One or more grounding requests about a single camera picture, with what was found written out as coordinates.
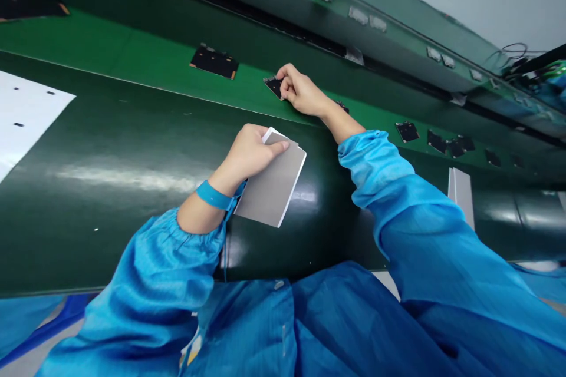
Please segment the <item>person's right hand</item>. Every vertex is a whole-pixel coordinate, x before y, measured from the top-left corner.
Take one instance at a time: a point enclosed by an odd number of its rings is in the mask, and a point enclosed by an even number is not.
[[[292,64],[283,66],[276,75],[283,79],[281,98],[288,100],[295,109],[305,115],[322,118],[335,105],[311,79],[297,71]]]

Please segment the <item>orange edge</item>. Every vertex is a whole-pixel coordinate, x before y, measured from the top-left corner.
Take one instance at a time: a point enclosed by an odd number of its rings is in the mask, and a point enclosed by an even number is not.
[[[71,14],[71,12],[69,12],[69,9],[67,9],[63,3],[59,3],[59,6],[61,7],[61,9],[63,9],[63,12],[65,12],[67,15]]]

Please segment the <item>gray card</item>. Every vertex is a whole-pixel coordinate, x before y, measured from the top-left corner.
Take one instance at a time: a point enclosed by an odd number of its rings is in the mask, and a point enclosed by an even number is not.
[[[307,153],[282,134],[271,133],[265,144],[289,141],[289,148],[261,173],[250,177],[234,215],[279,228],[291,201]]]

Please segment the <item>blue sleeve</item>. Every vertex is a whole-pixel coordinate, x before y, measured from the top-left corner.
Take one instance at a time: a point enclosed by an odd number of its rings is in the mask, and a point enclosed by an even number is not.
[[[354,203],[375,216],[375,240],[403,306],[437,335],[471,340],[481,318],[566,351],[566,320],[478,239],[455,203],[415,175],[387,136],[355,135],[338,153],[357,187]]]
[[[225,224],[198,236],[177,209],[132,238],[110,284],[89,304],[79,334],[60,342],[38,376],[171,376],[195,334],[192,316],[208,299]]]

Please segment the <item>white sheet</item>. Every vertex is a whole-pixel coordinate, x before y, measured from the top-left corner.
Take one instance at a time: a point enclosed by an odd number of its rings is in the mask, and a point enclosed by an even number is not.
[[[0,71],[0,183],[74,98]]]

